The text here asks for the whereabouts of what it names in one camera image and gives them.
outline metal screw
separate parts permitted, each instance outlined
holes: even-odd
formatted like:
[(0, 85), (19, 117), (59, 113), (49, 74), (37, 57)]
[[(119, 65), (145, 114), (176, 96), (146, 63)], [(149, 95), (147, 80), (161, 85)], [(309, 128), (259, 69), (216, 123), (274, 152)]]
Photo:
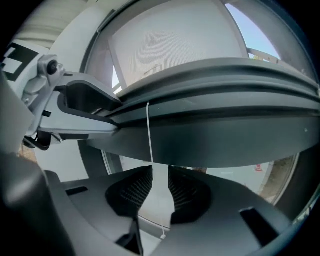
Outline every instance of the metal screw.
[(53, 75), (58, 70), (58, 62), (56, 60), (51, 60), (46, 67), (46, 72), (49, 75)]

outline black slot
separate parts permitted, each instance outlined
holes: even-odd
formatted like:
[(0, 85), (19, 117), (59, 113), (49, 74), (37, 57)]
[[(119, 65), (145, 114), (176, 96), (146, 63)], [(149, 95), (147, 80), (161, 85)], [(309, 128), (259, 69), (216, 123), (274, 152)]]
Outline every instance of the black slot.
[(116, 244), (137, 255), (144, 255), (137, 219), (133, 220), (130, 233), (123, 235)]
[(44, 110), (43, 112), (42, 112), (42, 115), (44, 116), (44, 117), (47, 117), (47, 118), (49, 118), (50, 116), (51, 116), (51, 112), (49, 112), (49, 111), (46, 111), (46, 110)]
[(63, 141), (65, 140), (87, 140), (89, 138), (89, 134), (71, 134), (71, 133), (60, 133), (59, 134)]
[(88, 191), (88, 189), (85, 186), (79, 186), (79, 187), (68, 189), (65, 192), (68, 196), (72, 196), (72, 195), (79, 194), (79, 193), (82, 193), (85, 191)]
[(67, 107), (73, 110), (92, 113), (98, 109), (113, 111), (122, 103), (90, 83), (74, 83), (65, 91)]
[(277, 232), (254, 208), (241, 210), (240, 214), (262, 247), (277, 238)]

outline black plastic edge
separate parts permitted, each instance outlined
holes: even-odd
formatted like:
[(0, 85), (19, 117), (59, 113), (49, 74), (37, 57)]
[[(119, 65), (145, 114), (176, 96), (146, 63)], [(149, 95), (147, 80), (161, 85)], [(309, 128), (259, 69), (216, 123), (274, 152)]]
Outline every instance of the black plastic edge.
[(23, 139), (24, 145), (28, 148), (38, 148), (42, 151), (47, 151), (51, 145), (51, 134), (45, 131), (37, 132), (37, 140), (32, 137), (25, 136)]
[(86, 113), (100, 108), (113, 111), (123, 105), (118, 99), (85, 80), (69, 82), (61, 93), (64, 94), (69, 108)]
[(44, 110), (43, 112), (42, 112), (42, 115), (44, 116), (44, 117), (47, 117), (47, 118), (49, 118), (50, 116), (51, 116), (51, 112), (49, 112), (49, 111), (46, 111), (46, 110)]
[(114, 19), (116, 18), (118, 15), (120, 15), (124, 10), (126, 10), (127, 8), (129, 8), (130, 6), (134, 5), (135, 3), (139, 2), (140, 0), (130, 0), (127, 3), (125, 3), (124, 5), (122, 5), (119, 9), (112, 10), (111, 13), (108, 14), (108, 16), (105, 18), (105, 20), (102, 22), (102, 24), (100, 25), (100, 27), (97, 29), (97, 32), (100, 33), (101, 31), (103, 31), (106, 26)]
[(137, 255), (144, 255), (144, 248), (142, 246), (139, 222), (137, 218), (134, 218), (132, 221), (130, 233), (123, 235), (116, 244)]
[[(230, 119), (230, 118), (288, 118), (288, 117), (319, 117), (320, 111), (312, 111), (310, 109), (299, 109), (291, 107), (226, 107), (216, 109), (204, 109), (187, 111), (180, 113), (172, 113), (167, 115), (151, 116), (149, 120), (152, 125), (163, 126), (169, 123), (185, 124), (203, 122), (205, 119)], [(121, 128), (145, 127), (146, 118), (134, 121), (122, 122), (119, 124)]]
[(71, 134), (71, 133), (60, 133), (61, 139), (64, 140), (87, 140), (89, 134)]
[[(229, 91), (207, 91), (206, 90), (202, 90), (201, 93), (202, 95), (204, 95), (205, 93), (208, 93), (208, 94), (212, 94), (212, 93), (234, 93), (234, 92), (244, 92), (243, 90), (229, 90)], [(319, 101), (315, 98), (315, 97), (311, 97), (310, 95), (303, 95), (303, 94), (299, 94), (295, 91), (273, 91), (273, 90), (251, 90), (251, 91), (247, 91), (247, 93), (249, 94), (250, 92), (259, 92), (259, 93), (276, 93), (276, 94), (281, 94), (283, 95), (284, 97), (286, 95), (288, 96), (294, 96), (294, 97), (300, 97), (300, 98), (303, 98), (303, 99), (307, 99), (307, 100), (311, 100), (311, 101), (314, 101), (314, 102), (317, 102), (319, 103)], [(109, 114), (107, 117), (108, 118), (113, 118), (113, 117), (116, 117), (116, 116), (119, 116), (119, 115), (122, 115), (122, 114), (125, 114), (125, 113), (128, 113), (128, 112), (131, 112), (131, 111), (135, 111), (135, 110), (143, 110), (145, 111), (145, 108), (146, 108), (146, 105), (147, 105), (147, 102), (150, 102), (150, 105), (156, 105), (156, 104), (162, 104), (162, 103), (165, 103), (165, 102), (169, 102), (169, 101), (174, 101), (174, 100), (183, 100), (183, 99), (187, 99), (189, 97), (194, 97), (194, 96), (200, 96), (196, 91), (194, 92), (190, 92), (190, 94), (181, 94), (181, 95), (168, 95), (166, 97), (163, 97), (163, 98), (157, 98), (157, 99), (151, 99), (151, 100), (142, 100), (140, 103), (137, 103), (137, 104), (133, 104), (132, 106), (125, 106), (125, 107), (122, 107), (120, 108), (119, 110), (115, 110), (113, 113)], [(273, 110), (273, 109), (282, 109), (282, 110), (289, 110), (289, 111), (292, 111), (294, 108), (290, 108), (290, 107), (277, 107), (277, 106), (261, 106), (260, 109), (264, 109), (266, 110), (267, 108), (269, 108), (270, 110)], [(251, 109), (255, 112), (258, 111), (259, 107), (251, 107)]]
[(306, 207), (320, 184), (320, 144), (300, 153), (291, 181), (275, 205), (291, 221)]
[(178, 100), (188, 97), (195, 97), (208, 94), (222, 94), (222, 93), (236, 93), (236, 92), (257, 92), (257, 93), (275, 93), (281, 95), (290, 95), (295, 97), (301, 97), (304, 99), (312, 100), (315, 102), (320, 102), (318, 95), (316, 94), (316, 89), (313, 88), (313, 93), (309, 91), (303, 91), (295, 87), (289, 88), (288, 86), (283, 86), (282, 84), (270, 84), (265, 81), (250, 81), (249, 82), (239, 82), (235, 84), (235, 81), (223, 81), (217, 82), (203, 82), (201, 80), (194, 81), (193, 86), (185, 87), (183, 83), (187, 83), (186, 78), (192, 76), (191, 73), (186, 72), (177, 75), (177, 77), (166, 77), (159, 79), (156, 82), (153, 81), (153, 86), (144, 86), (142, 88), (137, 88), (137, 90), (132, 93), (126, 94), (120, 97), (125, 105), (120, 106), (115, 109), (113, 113), (109, 114), (108, 117), (114, 117), (121, 113), (136, 110), (139, 108), (144, 108), (147, 102), (152, 102), (152, 104), (163, 103), (172, 100)]
[(287, 256), (296, 255), (303, 250), (305, 255), (319, 251), (315, 234), (320, 227), (320, 200), (317, 200), (310, 215), (303, 221), (289, 227), (284, 233), (267, 246), (250, 254), (250, 256)]
[(63, 93), (61, 93), (58, 96), (57, 106), (63, 113), (82, 117), (82, 118), (87, 118), (87, 119), (91, 119), (91, 120), (97, 120), (97, 121), (104, 122), (104, 123), (109, 123), (111, 125), (114, 125), (115, 127), (118, 127), (118, 125), (114, 121), (112, 121), (110, 118), (102, 117), (102, 116), (94, 115), (94, 114), (89, 114), (89, 113), (82, 112), (82, 111), (79, 111), (76, 109), (68, 108), (65, 105), (65, 96), (63, 95)]
[(67, 189), (65, 192), (68, 196), (72, 196), (72, 195), (76, 195), (76, 194), (80, 194), (82, 192), (88, 191), (88, 188), (85, 186), (78, 186), (75, 188), (70, 188)]
[(249, 226), (262, 247), (271, 243), (278, 237), (278, 234), (274, 228), (261, 216), (256, 209), (243, 209), (240, 211), (240, 215), (245, 223)]

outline sky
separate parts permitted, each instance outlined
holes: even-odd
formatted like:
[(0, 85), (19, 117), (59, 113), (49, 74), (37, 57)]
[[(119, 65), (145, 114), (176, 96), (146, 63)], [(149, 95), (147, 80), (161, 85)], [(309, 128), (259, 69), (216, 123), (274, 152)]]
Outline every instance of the sky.
[(112, 73), (112, 88), (115, 87), (117, 84), (119, 84), (119, 79), (116, 73), (115, 67), (113, 67), (113, 73)]
[(252, 48), (280, 59), (274, 46), (253, 21), (232, 5), (226, 4), (225, 6), (238, 25), (247, 48)]

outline white wall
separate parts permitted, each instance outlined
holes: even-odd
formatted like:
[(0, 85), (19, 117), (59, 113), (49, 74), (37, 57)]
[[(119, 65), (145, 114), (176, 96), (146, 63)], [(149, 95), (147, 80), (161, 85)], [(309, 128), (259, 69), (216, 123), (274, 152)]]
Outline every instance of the white wall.
[(85, 0), (45, 0), (26, 20), (15, 38), (50, 49), (86, 5)]
[(233, 167), (233, 168), (208, 168), (206, 173), (219, 178), (227, 179), (240, 183), (250, 189), (252, 192), (259, 194), (260, 187), (263, 184), (266, 174), (268, 173), (269, 163), (261, 164), (262, 171), (256, 171), (255, 165)]
[(41, 169), (57, 173), (61, 182), (89, 178), (76, 140), (51, 145), (47, 151), (35, 148), (34, 153)]

